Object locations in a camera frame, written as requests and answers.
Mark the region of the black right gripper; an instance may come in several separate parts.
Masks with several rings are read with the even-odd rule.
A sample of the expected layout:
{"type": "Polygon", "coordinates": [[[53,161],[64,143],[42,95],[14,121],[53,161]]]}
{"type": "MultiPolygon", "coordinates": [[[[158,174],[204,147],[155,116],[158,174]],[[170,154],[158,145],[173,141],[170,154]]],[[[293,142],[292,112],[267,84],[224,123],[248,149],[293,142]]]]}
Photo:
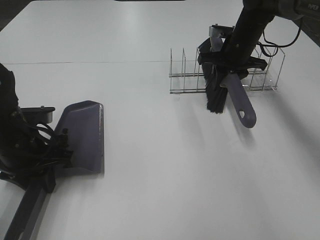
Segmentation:
{"type": "Polygon", "coordinates": [[[264,59],[251,56],[267,24],[273,20],[271,13],[254,9],[243,9],[230,37],[224,42],[221,51],[200,52],[197,57],[199,65],[209,64],[219,66],[219,71],[227,72],[241,66],[264,71],[267,62],[264,59]],[[225,67],[225,60],[232,68],[225,67]]]}

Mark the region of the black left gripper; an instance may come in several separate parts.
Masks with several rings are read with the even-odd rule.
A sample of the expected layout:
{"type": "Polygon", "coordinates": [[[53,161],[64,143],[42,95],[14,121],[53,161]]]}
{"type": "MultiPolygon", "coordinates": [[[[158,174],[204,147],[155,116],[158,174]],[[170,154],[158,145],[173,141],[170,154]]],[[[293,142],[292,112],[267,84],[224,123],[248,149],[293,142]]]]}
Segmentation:
{"type": "Polygon", "coordinates": [[[73,151],[54,149],[54,131],[48,124],[29,124],[19,106],[16,79],[0,65],[0,179],[26,190],[33,172],[43,169],[41,185],[52,193],[56,178],[71,168],[73,151]]]}

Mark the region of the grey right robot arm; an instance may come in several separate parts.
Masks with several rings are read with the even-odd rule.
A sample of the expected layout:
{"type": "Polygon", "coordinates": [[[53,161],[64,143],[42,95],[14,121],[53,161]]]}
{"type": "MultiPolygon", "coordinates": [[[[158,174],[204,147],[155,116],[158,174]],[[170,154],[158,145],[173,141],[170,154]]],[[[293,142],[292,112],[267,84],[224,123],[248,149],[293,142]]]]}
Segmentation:
{"type": "Polygon", "coordinates": [[[320,18],[318,0],[244,0],[235,27],[215,25],[219,37],[225,38],[221,50],[201,52],[198,63],[210,64],[239,72],[251,68],[264,70],[267,62],[251,56],[266,26],[275,16],[291,21],[320,18]]]}

